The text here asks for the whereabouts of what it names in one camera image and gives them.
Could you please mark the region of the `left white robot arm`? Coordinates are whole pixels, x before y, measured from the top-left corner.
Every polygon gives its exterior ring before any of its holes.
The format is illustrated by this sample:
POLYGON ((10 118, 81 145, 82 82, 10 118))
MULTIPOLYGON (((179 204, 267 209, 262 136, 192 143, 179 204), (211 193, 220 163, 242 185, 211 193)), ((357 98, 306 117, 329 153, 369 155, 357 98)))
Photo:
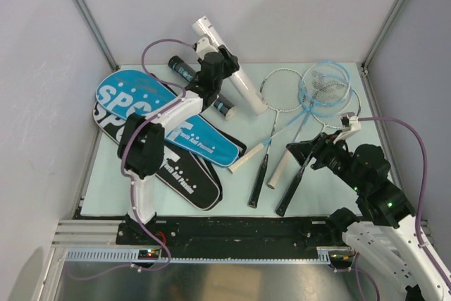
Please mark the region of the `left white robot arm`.
POLYGON ((136 222, 131 233, 142 244, 156 237, 156 226, 149 222, 156 212, 147 200, 152 198, 154 176, 163 163, 165 137, 185 120, 209 108, 223 81, 240 69, 237 57, 223 45, 202 47, 198 42, 194 49, 201 66, 194 80, 149 117, 131 114, 118 147, 121 173, 131 181, 129 215, 136 222))

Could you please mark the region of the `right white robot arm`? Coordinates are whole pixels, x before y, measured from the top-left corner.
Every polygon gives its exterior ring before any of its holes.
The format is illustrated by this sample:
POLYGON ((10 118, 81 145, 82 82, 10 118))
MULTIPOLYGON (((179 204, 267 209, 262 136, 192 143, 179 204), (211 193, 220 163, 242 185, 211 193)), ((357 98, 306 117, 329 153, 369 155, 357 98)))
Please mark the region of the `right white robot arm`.
POLYGON ((449 300, 450 271, 423 242, 419 210, 388 180, 390 164, 381 147, 362 144, 349 152, 345 145, 336 134, 321 133, 310 141, 290 143, 286 149, 301 166, 315 159, 313 170, 331 170, 357 193, 362 216, 385 231, 411 269, 424 300, 449 300))

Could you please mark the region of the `white shuttlecock tube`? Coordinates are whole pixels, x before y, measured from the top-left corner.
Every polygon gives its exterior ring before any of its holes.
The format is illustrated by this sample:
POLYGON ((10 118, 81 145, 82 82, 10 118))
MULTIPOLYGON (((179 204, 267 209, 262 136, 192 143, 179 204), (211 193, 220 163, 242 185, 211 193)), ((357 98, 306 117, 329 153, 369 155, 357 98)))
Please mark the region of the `white shuttlecock tube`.
MULTIPOLYGON (((228 47, 206 16, 203 16, 195 21, 192 24, 192 29, 200 37, 207 36, 211 44, 215 47, 219 47, 221 45, 228 47)), ((232 76, 230 76, 229 79, 235 89, 251 106, 253 112, 256 115, 262 114, 263 112, 265 112, 265 110, 267 110, 268 104, 265 102, 260 92, 254 86, 253 82, 249 79, 242 66, 240 66, 240 69, 232 76)))

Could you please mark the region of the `black shuttlecock tube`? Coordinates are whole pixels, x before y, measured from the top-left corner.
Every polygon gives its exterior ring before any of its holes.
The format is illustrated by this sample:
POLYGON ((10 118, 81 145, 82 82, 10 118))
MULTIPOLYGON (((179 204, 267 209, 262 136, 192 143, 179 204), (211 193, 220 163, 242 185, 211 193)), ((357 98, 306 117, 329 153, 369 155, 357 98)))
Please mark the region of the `black shuttlecock tube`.
MULTIPOLYGON (((175 71, 187 82, 192 82, 196 75, 196 71, 177 55, 170 58, 170 60, 168 61, 168 67, 175 71)), ((237 111, 237 107, 222 94, 218 95, 218 98, 214 102, 213 107, 227 121, 230 120, 237 111)))

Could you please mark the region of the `blue racket bag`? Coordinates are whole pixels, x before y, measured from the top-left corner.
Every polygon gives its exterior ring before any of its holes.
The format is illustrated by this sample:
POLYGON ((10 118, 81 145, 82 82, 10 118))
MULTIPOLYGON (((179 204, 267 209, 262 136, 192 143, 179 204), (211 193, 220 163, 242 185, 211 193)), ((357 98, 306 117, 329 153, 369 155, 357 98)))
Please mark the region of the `blue racket bag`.
MULTIPOLYGON (((97 102, 109 113, 122 119, 132 113, 151 113, 175 98, 176 95, 158 80, 138 70, 112 73, 96 90, 97 102)), ((235 143, 200 115, 192 116, 174 128, 166 141, 220 167, 231 165, 240 153, 235 143)))

